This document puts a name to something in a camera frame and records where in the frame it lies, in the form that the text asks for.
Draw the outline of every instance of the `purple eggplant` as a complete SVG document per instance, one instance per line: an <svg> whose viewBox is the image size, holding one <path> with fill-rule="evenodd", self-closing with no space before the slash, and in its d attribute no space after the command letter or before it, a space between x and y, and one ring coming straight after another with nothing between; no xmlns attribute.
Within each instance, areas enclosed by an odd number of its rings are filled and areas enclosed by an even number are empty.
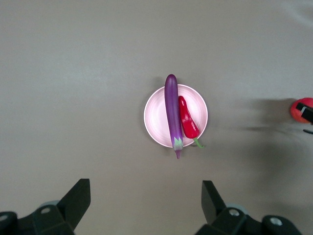
<svg viewBox="0 0 313 235"><path fill-rule="evenodd" d="M179 117L178 103L178 85L177 79L173 74L168 75L164 88L165 108L170 129L171 141L176 153L177 159L180 157L182 150L182 131Z"/></svg>

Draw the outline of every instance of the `plastic vegetable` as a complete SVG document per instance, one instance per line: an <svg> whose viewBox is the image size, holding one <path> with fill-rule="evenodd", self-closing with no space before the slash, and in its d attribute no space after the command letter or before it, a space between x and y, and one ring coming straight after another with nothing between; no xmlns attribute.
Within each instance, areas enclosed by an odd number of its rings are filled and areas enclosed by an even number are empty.
<svg viewBox="0 0 313 235"><path fill-rule="evenodd" d="M200 145L198 142L197 137L200 134L200 131L190 116L186 100L183 96L179 96L179 113L185 136L193 139L200 148L204 148L204 146Z"/></svg>
<svg viewBox="0 0 313 235"><path fill-rule="evenodd" d="M293 119L301 123L310 123L308 120L301 117L302 112L296 109L298 103L303 103L309 107L313 107L313 98L307 97L307 98L299 99L296 102L294 102L290 108L290 114L293 117Z"/></svg>
<svg viewBox="0 0 313 235"><path fill-rule="evenodd" d="M179 118L178 85L176 77L173 74L168 75L168 77L166 78L164 87L164 98L171 141L173 149L176 153L176 157L177 159L179 159L183 144Z"/></svg>

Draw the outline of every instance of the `tabletop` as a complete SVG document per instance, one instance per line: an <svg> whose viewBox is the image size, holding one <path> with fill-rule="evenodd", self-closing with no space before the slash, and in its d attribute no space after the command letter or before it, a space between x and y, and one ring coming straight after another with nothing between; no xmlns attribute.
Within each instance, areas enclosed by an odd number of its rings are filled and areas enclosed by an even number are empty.
<svg viewBox="0 0 313 235"><path fill-rule="evenodd" d="M192 235L212 180L312 235L313 136L289 114L313 96L312 38L309 0L0 0L0 211L89 178L77 235ZM179 160L143 120L169 74L209 113Z"/></svg>

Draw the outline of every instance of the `pepper stem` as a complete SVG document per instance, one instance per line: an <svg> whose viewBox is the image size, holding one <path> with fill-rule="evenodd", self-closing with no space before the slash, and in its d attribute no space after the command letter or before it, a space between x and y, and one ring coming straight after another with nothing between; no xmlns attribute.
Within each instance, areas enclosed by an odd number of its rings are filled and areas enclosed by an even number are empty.
<svg viewBox="0 0 313 235"><path fill-rule="evenodd" d="M204 146L203 146L203 145L199 144L199 142L198 142L198 139L197 139L197 138L193 138L193 140L195 141L195 143L197 144L197 146L198 146L199 148L204 148Z"/></svg>

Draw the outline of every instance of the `red pepper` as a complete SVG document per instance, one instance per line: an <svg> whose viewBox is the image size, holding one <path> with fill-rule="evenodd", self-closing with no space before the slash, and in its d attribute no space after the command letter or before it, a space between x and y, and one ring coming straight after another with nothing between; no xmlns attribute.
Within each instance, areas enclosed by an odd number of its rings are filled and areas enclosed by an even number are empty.
<svg viewBox="0 0 313 235"><path fill-rule="evenodd" d="M190 116L186 100L184 99L183 96L179 96L178 101L179 101L180 122L184 130L185 136L187 138L193 139L196 142L197 146L199 146L200 148L204 148L204 146L200 145L198 142L197 137L200 134L200 131Z"/></svg>

